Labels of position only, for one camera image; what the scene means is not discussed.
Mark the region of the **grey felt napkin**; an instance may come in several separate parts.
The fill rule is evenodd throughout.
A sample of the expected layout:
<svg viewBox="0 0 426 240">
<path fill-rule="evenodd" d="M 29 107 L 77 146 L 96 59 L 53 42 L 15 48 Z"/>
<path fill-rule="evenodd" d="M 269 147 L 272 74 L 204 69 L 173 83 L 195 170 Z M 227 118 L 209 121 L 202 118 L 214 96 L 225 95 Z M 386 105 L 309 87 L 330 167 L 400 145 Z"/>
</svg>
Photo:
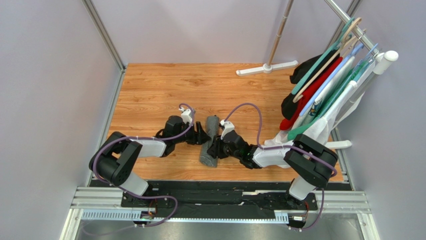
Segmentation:
<svg viewBox="0 0 426 240">
<path fill-rule="evenodd" d="M 210 140 L 203 143 L 201 146 L 201 152 L 199 155 L 199 162 L 207 167 L 216 168 L 218 165 L 217 158 L 212 157 L 207 153 L 207 150 L 214 143 L 215 136 L 219 132 L 220 119 L 216 115 L 210 115 L 205 121 L 205 132 L 210 137 Z"/>
</svg>

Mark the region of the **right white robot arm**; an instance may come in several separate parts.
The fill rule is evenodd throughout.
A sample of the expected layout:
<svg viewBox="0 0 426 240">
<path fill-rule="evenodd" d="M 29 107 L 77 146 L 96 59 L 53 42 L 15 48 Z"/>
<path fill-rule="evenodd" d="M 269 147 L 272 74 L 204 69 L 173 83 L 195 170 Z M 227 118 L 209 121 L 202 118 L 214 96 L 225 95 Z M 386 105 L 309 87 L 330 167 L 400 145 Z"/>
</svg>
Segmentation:
<svg viewBox="0 0 426 240">
<path fill-rule="evenodd" d="M 285 198 L 295 203 L 304 201 L 316 189 L 324 189 L 337 175 L 337 154 L 305 134 L 283 145 L 264 146 L 248 144 L 232 130 L 215 136 L 206 154 L 214 160 L 238 159 L 248 169 L 280 165 L 292 168 L 298 177 L 291 182 Z"/>
</svg>

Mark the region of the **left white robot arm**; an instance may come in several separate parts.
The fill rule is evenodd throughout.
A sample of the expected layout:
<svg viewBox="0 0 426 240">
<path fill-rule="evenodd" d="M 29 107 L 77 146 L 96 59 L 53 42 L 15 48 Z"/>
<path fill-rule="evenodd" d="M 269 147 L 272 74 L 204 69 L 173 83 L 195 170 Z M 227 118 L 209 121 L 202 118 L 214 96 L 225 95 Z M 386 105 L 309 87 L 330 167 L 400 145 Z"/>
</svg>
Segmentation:
<svg viewBox="0 0 426 240">
<path fill-rule="evenodd" d="M 194 120 L 191 110 L 186 109 L 181 115 L 170 116 L 154 137 L 128 136 L 115 131 L 90 159 L 88 168 L 98 180 L 122 189 L 127 198 L 143 203 L 153 201 L 154 196 L 146 195 L 152 185 L 133 172 L 137 159 L 164 158 L 175 150 L 177 144 L 186 143 L 200 145 L 200 161 L 215 167 L 217 160 L 207 154 L 207 149 L 214 142 L 219 123 L 217 116 L 209 116 L 206 128 L 203 128 Z"/>
</svg>

